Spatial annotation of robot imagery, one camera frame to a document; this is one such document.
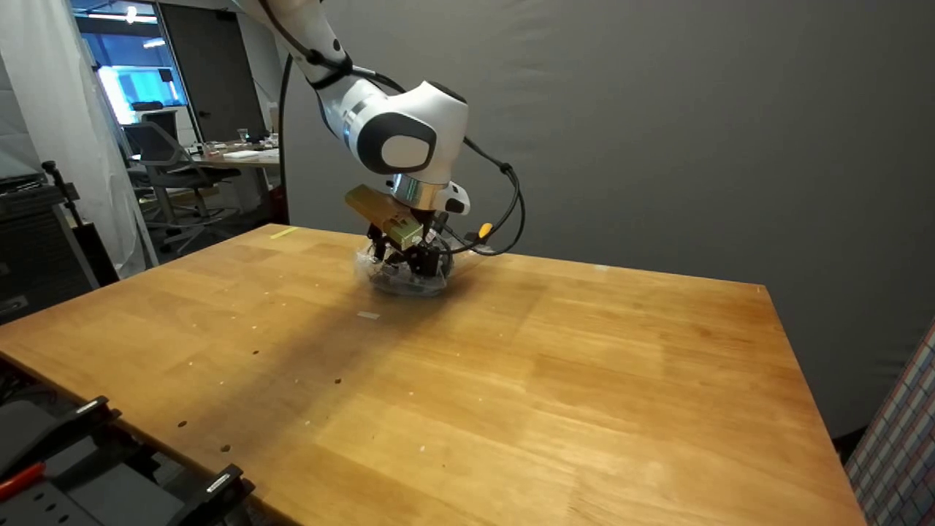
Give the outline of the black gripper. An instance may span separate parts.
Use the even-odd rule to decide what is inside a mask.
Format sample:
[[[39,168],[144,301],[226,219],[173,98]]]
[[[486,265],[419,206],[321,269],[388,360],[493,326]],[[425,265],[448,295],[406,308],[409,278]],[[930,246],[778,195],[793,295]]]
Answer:
[[[413,249],[401,249],[396,246],[385,234],[379,234],[375,225],[369,225],[369,238],[371,249],[379,260],[385,260],[388,253],[397,253],[401,260],[406,260],[419,275],[425,275],[429,269],[429,252],[442,249],[454,257],[450,243],[434,228],[434,214],[415,214],[419,221],[425,225],[425,235],[419,246]]]

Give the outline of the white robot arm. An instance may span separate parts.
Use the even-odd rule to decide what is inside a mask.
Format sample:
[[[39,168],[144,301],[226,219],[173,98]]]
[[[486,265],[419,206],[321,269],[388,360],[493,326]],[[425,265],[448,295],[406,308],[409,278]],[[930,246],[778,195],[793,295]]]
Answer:
[[[369,219],[375,257],[406,265],[413,278],[444,278],[450,246],[434,221],[472,211],[472,195],[454,181],[454,167],[467,135],[467,102],[420,82],[388,94],[377,72],[359,66],[327,24],[324,0],[233,0],[270,26],[317,91],[320,114],[331,135],[375,174],[388,174],[385,189],[358,186],[347,202]]]

